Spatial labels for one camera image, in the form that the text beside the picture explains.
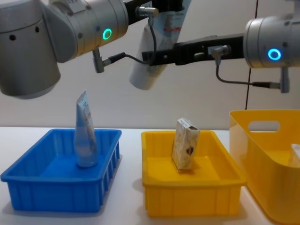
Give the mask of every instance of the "blue led ring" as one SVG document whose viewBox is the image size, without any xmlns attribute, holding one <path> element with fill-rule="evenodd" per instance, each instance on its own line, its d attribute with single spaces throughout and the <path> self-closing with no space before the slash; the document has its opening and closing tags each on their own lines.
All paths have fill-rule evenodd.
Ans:
<svg viewBox="0 0 300 225">
<path fill-rule="evenodd" d="M 272 48 L 268 51 L 268 57 L 270 58 L 270 60 L 273 60 L 273 61 L 280 60 L 281 52 L 276 48 Z"/>
<path fill-rule="evenodd" d="M 108 40 L 111 36 L 112 36 L 112 30 L 107 28 L 104 32 L 103 32 L 103 35 L 102 35 L 102 38 L 103 40 Z"/>
</svg>

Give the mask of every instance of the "blue plastic tray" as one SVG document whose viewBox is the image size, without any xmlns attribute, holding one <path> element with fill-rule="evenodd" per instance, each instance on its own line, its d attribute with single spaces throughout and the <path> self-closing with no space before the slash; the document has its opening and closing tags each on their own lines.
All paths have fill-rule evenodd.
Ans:
<svg viewBox="0 0 300 225">
<path fill-rule="evenodd" d="M 120 159 L 120 130 L 95 129 L 98 164 L 77 166 L 74 129 L 53 129 L 2 175 L 15 210 L 98 212 Z"/>
</svg>

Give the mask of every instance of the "white cylindrical object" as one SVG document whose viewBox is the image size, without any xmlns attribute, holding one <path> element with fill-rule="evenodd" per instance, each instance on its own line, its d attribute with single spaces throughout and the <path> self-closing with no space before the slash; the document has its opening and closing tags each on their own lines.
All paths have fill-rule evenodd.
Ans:
<svg viewBox="0 0 300 225">
<path fill-rule="evenodd" d="M 180 12 L 164 12 L 154 19 L 154 32 L 157 39 L 157 50 L 173 48 L 178 41 L 183 21 L 191 0 L 184 0 L 184 10 Z M 148 25 L 145 26 L 137 57 L 142 58 L 142 52 L 153 51 L 153 38 Z M 166 65 L 149 66 L 135 62 L 129 81 L 142 90 L 149 90 L 156 79 L 164 71 Z"/>
</svg>

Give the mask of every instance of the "black metal bracket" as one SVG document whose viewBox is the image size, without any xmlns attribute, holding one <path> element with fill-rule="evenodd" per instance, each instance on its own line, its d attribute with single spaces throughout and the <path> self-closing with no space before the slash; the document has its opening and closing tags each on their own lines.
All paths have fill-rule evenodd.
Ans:
<svg viewBox="0 0 300 225">
<path fill-rule="evenodd" d="M 193 41 L 174 44 L 173 49 L 157 51 L 152 66 L 175 63 L 177 66 L 193 62 L 215 60 L 211 51 L 216 46 L 229 45 L 231 53 L 222 57 L 222 60 L 242 59 L 243 34 L 228 36 L 210 36 Z M 153 52 L 143 52 L 143 61 L 150 60 Z"/>
<path fill-rule="evenodd" d="M 139 16 L 136 14 L 136 8 L 152 1 L 152 7 L 157 8 L 160 13 L 169 11 L 182 11 L 184 7 L 182 5 L 183 0 L 133 0 L 125 3 L 125 7 L 128 13 L 129 25 L 136 23 L 145 16 Z"/>
</svg>

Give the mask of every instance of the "white table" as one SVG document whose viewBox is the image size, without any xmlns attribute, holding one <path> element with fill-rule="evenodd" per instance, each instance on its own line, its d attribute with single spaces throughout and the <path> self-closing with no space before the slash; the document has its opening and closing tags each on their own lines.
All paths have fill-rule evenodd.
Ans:
<svg viewBox="0 0 300 225">
<path fill-rule="evenodd" d="M 15 162 L 50 128 L 0 127 L 0 173 Z M 141 132 L 122 129 L 122 161 L 97 214 L 14 211 L 7 184 L 0 182 L 0 225 L 264 225 L 272 224 L 245 187 L 240 196 L 240 214 L 235 217 L 152 219 L 143 205 Z M 229 149 L 229 131 L 215 131 Z"/>
</svg>

